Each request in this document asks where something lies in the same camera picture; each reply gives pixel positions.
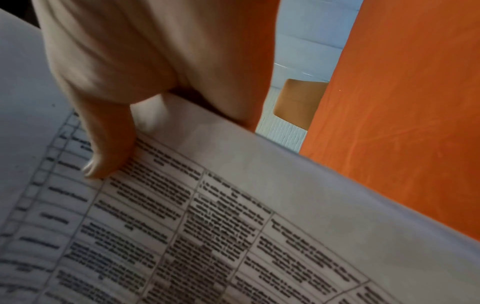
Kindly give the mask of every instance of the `orange tablecloth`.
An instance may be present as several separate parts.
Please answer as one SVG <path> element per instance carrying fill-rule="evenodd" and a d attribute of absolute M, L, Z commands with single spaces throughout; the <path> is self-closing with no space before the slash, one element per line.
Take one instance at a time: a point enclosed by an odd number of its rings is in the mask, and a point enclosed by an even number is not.
<path fill-rule="evenodd" d="M 480 240 L 480 1 L 364 0 L 300 153 Z"/>

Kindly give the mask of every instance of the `paper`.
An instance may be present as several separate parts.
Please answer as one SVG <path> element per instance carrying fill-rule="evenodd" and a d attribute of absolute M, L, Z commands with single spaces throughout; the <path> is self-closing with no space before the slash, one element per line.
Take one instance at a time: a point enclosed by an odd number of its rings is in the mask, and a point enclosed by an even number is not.
<path fill-rule="evenodd" d="M 285 167 L 297 156 L 267 146 L 266 151 L 272 154 L 269 160 L 262 159 L 266 152 L 259 150 L 262 139 L 194 105 L 172 99 L 166 108 L 171 111 L 171 122 L 182 114 L 190 115 L 190 123 L 172 127 L 169 122 L 153 137 L 140 134 L 129 163 L 101 181 L 83 178 L 80 170 L 92 151 L 77 116 L 68 117 L 2 226 L 0 303 L 440 303 L 438 295 L 431 294 L 433 289 L 411 288 L 403 293 L 400 291 L 405 286 L 395 285 L 396 280 L 415 281 L 418 277 L 428 279 L 425 286 L 430 288 L 449 286 L 453 298 L 459 298 L 457 302 L 474 303 L 480 298 L 476 288 L 480 280 L 475 281 L 480 278 L 475 243 L 443 227 L 424 224 L 421 217 L 413 220 L 425 227 L 412 228 L 412 218 L 393 208 L 389 212 L 396 212 L 393 217 L 397 220 L 389 222 L 385 217 L 380 222 L 386 221 L 385 227 L 406 235 L 399 237 L 397 244 L 411 255 L 391 252 L 395 245 L 387 243 L 383 252 L 375 246 L 369 248 L 372 242 L 382 248 L 385 240 L 372 240 L 364 231 L 375 235 L 381 227 L 375 222 L 359 226 L 359 238 L 347 231 L 346 221 L 355 213 L 370 217 L 359 212 L 362 208 L 384 212 L 389 207 L 375 206 L 381 199 L 342 181 L 339 185 L 346 193 L 358 193 L 358 204 L 369 197 L 373 205 L 352 204 L 343 210 L 346 206 L 339 204 L 337 209 L 323 209 L 322 205 L 328 207 L 337 200 L 337 189 L 325 190 L 329 185 L 320 179 L 305 182 L 296 178 L 308 176 L 302 172 L 305 164 L 288 170 Z M 207 118 L 217 123 L 207 122 Z M 210 128 L 216 129 L 216 136 L 205 136 L 215 134 Z M 229 133 L 230 140 L 250 142 L 244 151 L 218 141 L 229 130 L 236 130 Z M 249 175 L 260 169 L 263 183 L 258 183 L 258 174 Z M 321 171 L 315 166 L 312 170 Z M 227 178 L 225 172 L 235 180 Z M 342 180 L 331 172 L 326 175 L 334 176 L 330 180 Z M 289 178 L 294 179 L 294 189 L 285 184 Z M 298 188 L 299 182 L 304 189 Z M 283 187 L 273 186 L 276 183 Z M 317 196 L 321 200 L 316 201 L 309 197 L 316 191 L 328 195 Z M 288 202 L 290 208 L 282 208 Z M 348 250 L 350 256 L 358 257 L 356 263 L 298 228 L 302 225 L 316 230 L 317 224 L 308 221 L 307 214 L 318 214 L 319 210 L 327 216 L 331 212 L 331 218 L 344 216 L 344 224 L 332 227 L 330 244 L 338 248 L 366 244 L 363 251 Z M 305 221 L 294 222 L 299 216 Z M 341 229 L 351 237 L 339 237 Z M 414 235 L 415 231 L 424 233 Z M 388 229 L 386 235 L 396 241 Z M 416 252 L 407 248 L 417 239 L 428 249 Z M 444 244 L 456 246 L 457 252 L 452 253 L 455 250 Z M 426 258 L 434 260 L 428 269 L 414 267 L 415 262 L 420 267 Z M 396 260 L 400 269 L 389 260 Z"/>

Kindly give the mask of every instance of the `floor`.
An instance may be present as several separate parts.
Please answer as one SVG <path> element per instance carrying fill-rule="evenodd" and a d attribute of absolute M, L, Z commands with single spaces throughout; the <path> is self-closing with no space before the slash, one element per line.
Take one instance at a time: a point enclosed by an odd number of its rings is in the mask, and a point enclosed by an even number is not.
<path fill-rule="evenodd" d="M 271 88 L 256 132 L 298 152 L 307 132 L 273 115 L 288 78 L 328 82 L 363 0 L 282 0 Z"/>

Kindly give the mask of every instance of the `orange table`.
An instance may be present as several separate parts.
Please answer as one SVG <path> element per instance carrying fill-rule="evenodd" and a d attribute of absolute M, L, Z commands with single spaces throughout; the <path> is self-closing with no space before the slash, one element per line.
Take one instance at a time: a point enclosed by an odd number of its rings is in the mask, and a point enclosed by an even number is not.
<path fill-rule="evenodd" d="M 480 1 L 364 0 L 300 153 L 480 239 Z"/>

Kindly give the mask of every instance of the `brown object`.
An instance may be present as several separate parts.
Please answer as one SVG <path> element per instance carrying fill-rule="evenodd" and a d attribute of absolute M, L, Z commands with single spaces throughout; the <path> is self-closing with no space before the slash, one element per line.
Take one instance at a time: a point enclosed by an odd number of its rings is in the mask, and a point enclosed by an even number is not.
<path fill-rule="evenodd" d="M 364 0 L 300 153 L 480 240 L 480 2 Z"/>
<path fill-rule="evenodd" d="M 278 96 L 273 114 L 308 130 L 328 83 L 287 79 Z"/>

